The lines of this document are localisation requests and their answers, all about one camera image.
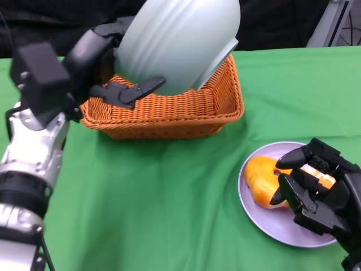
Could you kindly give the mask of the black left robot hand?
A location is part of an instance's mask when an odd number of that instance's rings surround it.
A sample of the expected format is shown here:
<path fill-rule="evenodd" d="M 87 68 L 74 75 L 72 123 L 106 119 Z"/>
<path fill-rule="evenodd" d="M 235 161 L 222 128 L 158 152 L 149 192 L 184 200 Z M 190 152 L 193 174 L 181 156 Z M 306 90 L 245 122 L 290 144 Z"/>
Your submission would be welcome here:
<path fill-rule="evenodd" d="M 48 42 L 18 47 L 10 77 L 20 90 L 20 115 L 25 123 L 41 130 L 60 113 L 78 122 L 82 119 L 80 105 L 89 98 L 132 110 L 137 100 L 163 86 L 162 76 L 131 88 L 110 81 L 117 74 L 116 50 L 132 20 L 129 16 L 91 28 L 63 60 Z"/>

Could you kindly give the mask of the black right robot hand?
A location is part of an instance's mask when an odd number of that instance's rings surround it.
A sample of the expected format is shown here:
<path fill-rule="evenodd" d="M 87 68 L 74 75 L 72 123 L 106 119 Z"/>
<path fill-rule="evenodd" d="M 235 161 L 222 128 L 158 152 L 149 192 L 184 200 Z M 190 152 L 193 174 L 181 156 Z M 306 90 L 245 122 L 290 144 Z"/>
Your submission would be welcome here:
<path fill-rule="evenodd" d="M 347 252 L 344 270 L 360 270 L 360 167 L 317 138 L 286 153 L 276 167 L 291 173 L 278 176 L 271 205 L 286 200 L 296 224 L 332 235 Z"/>

